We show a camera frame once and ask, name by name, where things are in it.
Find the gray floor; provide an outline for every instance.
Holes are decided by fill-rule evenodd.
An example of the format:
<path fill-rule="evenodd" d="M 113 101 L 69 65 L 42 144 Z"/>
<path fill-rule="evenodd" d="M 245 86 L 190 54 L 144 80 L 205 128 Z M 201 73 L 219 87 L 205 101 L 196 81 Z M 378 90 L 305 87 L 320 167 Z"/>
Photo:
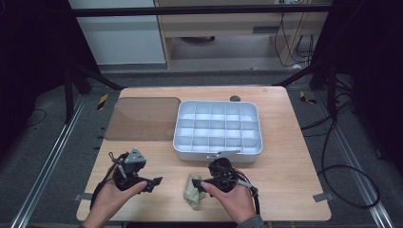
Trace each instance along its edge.
<path fill-rule="evenodd" d="M 123 86 L 222 86 L 222 85 L 270 85 L 293 75 L 296 70 L 284 67 L 278 61 L 273 44 L 262 37 L 250 38 L 217 37 L 212 43 L 194 43 L 178 39 L 173 53 L 172 67 L 166 70 L 139 70 L 126 74 L 107 74 L 110 80 Z M 311 93 L 307 89 L 309 76 L 288 88 L 290 100 L 301 126 L 323 119 L 326 114 L 320 104 L 309 104 L 299 98 L 304 90 L 310 98 L 320 100 L 325 89 Z M 85 96 L 84 106 L 77 124 L 68 138 L 63 153 L 48 180 L 48 184 L 32 215 L 29 224 L 42 227 L 74 226 L 78 202 L 74 194 L 82 193 L 95 162 L 102 136 L 105 133 L 119 91 L 91 81 L 93 89 Z M 103 110 L 96 110 L 100 97 L 108 94 Z M 349 101 L 340 97 L 340 104 Z M 26 199 L 29 190 L 46 162 L 52 146 L 64 127 L 64 90 L 57 87 L 37 99 L 34 112 L 21 137 L 13 144 L 12 156 L 2 161 L 0 173 L 0 227 L 9 227 Z M 374 144 L 354 106 L 348 106 L 338 115 L 337 126 L 349 143 L 363 171 L 374 179 L 381 192 L 381 203 L 394 227 L 403 227 L 403 180 L 389 161 L 378 160 Z M 306 136 L 326 132 L 329 124 L 303 131 Z M 314 165 L 320 170 L 320 157 L 325 136 L 305 137 Z M 345 164 L 339 140 L 335 133 L 329 139 L 326 150 L 326 165 Z M 323 178 L 322 186 L 329 192 Z M 363 203 L 362 193 L 350 171 L 331 170 L 328 179 L 340 194 L 356 203 Z M 373 211 L 357 209 L 339 198 L 329 201 L 332 218 L 326 222 L 297 222 L 297 227 L 379 227 Z M 274 227 L 290 227 L 290 222 L 274 221 Z M 173 224 L 137 224 L 137 227 L 172 227 Z"/>

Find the white plastic tray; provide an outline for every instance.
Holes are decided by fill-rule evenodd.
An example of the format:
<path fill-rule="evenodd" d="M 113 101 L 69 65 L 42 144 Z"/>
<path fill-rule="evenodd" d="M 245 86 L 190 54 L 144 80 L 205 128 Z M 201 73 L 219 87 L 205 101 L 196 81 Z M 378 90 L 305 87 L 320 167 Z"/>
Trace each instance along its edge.
<path fill-rule="evenodd" d="M 263 147 L 258 109 L 247 102 L 182 102 L 173 144 L 181 160 L 207 161 L 218 152 L 239 150 L 225 157 L 254 162 Z"/>

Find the crumpled cloth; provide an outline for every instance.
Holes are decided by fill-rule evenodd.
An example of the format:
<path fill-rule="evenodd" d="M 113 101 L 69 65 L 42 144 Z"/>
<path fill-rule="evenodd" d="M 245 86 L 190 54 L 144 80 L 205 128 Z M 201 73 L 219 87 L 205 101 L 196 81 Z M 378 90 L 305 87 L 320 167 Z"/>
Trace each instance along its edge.
<path fill-rule="evenodd" d="M 199 206 L 199 202 L 204 196 L 204 192 L 199 192 L 199 190 L 193 186 L 192 179 L 202 180 L 202 176 L 197 174 L 189 174 L 187 176 L 183 197 L 187 200 L 192 209 L 195 210 Z"/>

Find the gray sleeve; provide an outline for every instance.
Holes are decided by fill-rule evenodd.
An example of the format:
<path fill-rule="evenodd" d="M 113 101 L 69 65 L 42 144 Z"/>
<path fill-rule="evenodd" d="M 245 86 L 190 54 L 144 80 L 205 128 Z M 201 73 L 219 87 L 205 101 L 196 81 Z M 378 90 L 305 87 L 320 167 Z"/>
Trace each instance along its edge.
<path fill-rule="evenodd" d="M 237 228 L 267 228 L 261 216 L 254 216 L 239 224 Z"/>

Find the hand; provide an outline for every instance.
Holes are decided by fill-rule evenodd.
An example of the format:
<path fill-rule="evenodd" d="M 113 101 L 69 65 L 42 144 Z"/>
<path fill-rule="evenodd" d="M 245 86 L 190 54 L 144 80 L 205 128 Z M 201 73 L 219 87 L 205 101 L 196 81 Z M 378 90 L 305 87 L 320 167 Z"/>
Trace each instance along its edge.
<path fill-rule="evenodd" d="M 115 170 L 110 173 L 108 179 L 113 178 Z M 109 221 L 130 198 L 142 192 L 146 186 L 147 182 L 142 181 L 125 191 L 121 191 L 116 187 L 114 180 L 107 181 L 92 205 L 92 209 L 83 222 L 83 226 L 86 228 L 104 227 L 105 223 Z"/>
<path fill-rule="evenodd" d="M 201 182 L 201 186 L 219 200 L 225 211 L 237 224 L 256 215 L 252 195 L 247 187 L 237 184 L 230 192 L 224 193 L 213 184 L 204 181 Z"/>

